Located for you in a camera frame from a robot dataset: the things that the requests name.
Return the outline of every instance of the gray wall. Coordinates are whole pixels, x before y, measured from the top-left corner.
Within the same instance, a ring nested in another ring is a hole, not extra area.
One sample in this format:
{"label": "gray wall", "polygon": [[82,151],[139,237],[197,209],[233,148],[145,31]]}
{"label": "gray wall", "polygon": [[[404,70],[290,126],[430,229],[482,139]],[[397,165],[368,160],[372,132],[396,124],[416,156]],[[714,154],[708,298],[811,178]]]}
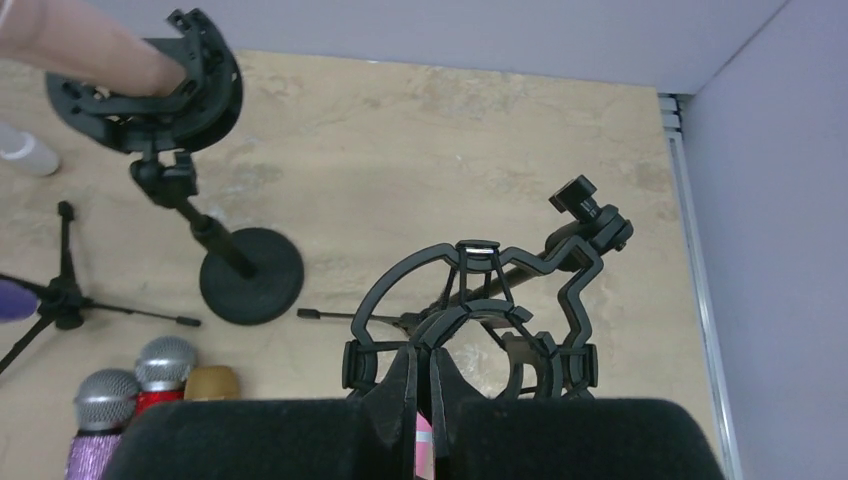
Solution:
{"label": "gray wall", "polygon": [[785,0],[90,0],[145,36],[177,6],[230,44],[694,93]]}
{"label": "gray wall", "polygon": [[848,478],[846,25],[793,0],[684,117],[746,480]]}

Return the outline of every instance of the tripod stand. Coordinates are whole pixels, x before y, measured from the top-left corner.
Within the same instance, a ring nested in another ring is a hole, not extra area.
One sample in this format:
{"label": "tripod stand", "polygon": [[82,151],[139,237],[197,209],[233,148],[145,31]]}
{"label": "tripod stand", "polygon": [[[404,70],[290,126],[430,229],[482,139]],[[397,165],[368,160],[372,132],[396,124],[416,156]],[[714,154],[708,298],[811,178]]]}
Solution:
{"label": "tripod stand", "polygon": [[62,218],[62,239],[61,251],[59,257],[59,275],[52,280],[48,285],[39,285],[37,283],[23,280],[10,275],[0,273],[0,280],[6,280],[17,284],[35,294],[41,301],[38,307],[38,315],[40,318],[35,322],[35,325],[15,344],[9,353],[0,359],[0,374],[24,351],[24,349],[32,343],[35,337],[43,332],[50,324],[55,323],[59,330],[73,330],[79,328],[85,323],[82,317],[83,310],[109,310],[112,312],[125,313],[127,315],[139,314],[149,317],[162,318],[165,320],[173,320],[180,325],[188,327],[199,327],[201,322],[195,318],[189,317],[172,317],[161,315],[158,313],[146,312],[143,310],[135,310],[116,305],[109,305],[95,301],[90,297],[82,294],[79,284],[77,283],[76,272],[74,271],[73,257],[70,249],[70,225],[74,221],[74,208],[68,202],[59,202],[59,216]]}

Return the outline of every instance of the beige floor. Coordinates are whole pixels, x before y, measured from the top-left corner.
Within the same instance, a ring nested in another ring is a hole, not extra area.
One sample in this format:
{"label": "beige floor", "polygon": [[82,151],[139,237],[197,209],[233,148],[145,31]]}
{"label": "beige floor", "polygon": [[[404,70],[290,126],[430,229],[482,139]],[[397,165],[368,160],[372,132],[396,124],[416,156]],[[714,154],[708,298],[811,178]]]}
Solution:
{"label": "beige floor", "polygon": [[[243,53],[247,99],[236,129],[196,155],[196,204],[233,228],[284,232],[306,259],[297,306],[353,311],[371,284],[409,253],[489,238],[529,251],[570,221],[547,197],[578,174],[632,219],[636,235],[583,295],[601,353],[600,396],[684,405],[713,435],[699,328],[656,94],[649,88],[396,64]],[[139,348],[179,334],[205,363],[233,366],[250,398],[339,396],[344,323],[288,314],[240,328],[213,317],[197,288],[203,251],[173,212],[128,178],[132,158],[63,126],[42,77],[0,64],[0,118],[34,132],[65,159],[31,179],[0,165],[0,270],[46,281],[57,266],[56,202],[77,207],[84,288],[103,300],[202,317],[190,330],[97,313],[83,328],[45,332],[0,377],[0,478],[60,478],[79,382],[130,368]],[[405,280],[382,313],[418,309],[446,269]],[[565,335],[550,276],[516,291],[531,330]],[[31,322],[0,326],[6,350]],[[400,338],[389,328],[382,338]],[[449,344],[479,388],[507,364],[480,329]]]}

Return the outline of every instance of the silver microphone grille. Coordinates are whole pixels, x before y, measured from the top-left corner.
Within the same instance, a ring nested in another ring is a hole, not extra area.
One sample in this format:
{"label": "silver microphone grille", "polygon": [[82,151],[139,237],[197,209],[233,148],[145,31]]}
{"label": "silver microphone grille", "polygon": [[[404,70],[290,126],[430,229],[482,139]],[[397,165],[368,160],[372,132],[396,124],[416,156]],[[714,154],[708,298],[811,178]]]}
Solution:
{"label": "silver microphone grille", "polygon": [[80,430],[101,431],[125,426],[135,411],[139,385],[132,372],[107,368],[80,384],[74,407]]}
{"label": "silver microphone grille", "polygon": [[141,349],[135,376],[144,391],[178,390],[197,365],[197,350],[180,337],[159,337]]}

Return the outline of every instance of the black round base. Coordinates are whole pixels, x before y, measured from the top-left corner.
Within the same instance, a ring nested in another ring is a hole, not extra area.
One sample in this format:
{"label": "black round base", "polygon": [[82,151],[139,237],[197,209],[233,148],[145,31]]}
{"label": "black round base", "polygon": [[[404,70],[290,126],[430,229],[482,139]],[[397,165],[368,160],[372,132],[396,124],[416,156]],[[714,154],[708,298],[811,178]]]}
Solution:
{"label": "black round base", "polygon": [[237,325],[260,325],[294,304],[303,287],[303,258],[289,239],[265,228],[232,233],[233,243],[256,266],[244,279],[218,255],[208,254],[200,267],[200,294],[222,319]]}

